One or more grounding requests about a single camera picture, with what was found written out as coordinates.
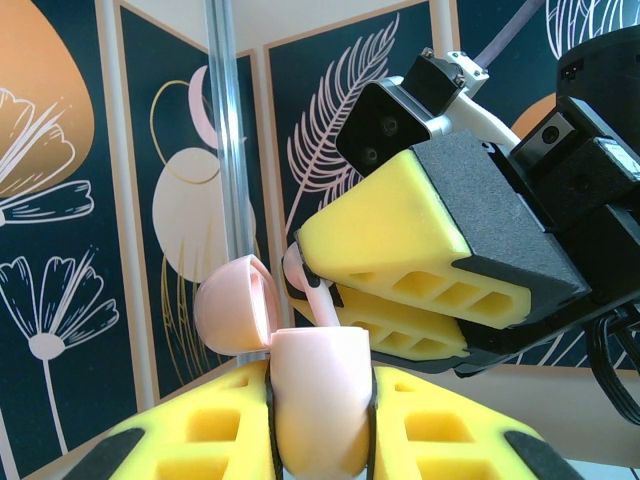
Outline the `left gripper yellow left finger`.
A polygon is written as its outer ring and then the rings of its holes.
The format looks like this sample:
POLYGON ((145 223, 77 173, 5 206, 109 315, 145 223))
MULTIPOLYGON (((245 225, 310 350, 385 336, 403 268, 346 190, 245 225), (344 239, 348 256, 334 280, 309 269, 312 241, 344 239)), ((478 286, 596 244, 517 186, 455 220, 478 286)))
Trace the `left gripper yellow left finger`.
POLYGON ((67 479, 281 479, 266 360, 116 425, 67 479))

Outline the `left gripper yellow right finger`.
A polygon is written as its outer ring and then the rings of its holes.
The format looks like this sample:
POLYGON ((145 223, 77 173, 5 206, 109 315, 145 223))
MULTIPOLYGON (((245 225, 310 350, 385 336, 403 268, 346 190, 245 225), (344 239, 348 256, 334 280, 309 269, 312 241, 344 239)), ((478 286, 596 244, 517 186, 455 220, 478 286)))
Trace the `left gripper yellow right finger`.
POLYGON ((388 366, 373 368, 369 479, 580 479, 530 426, 388 366))

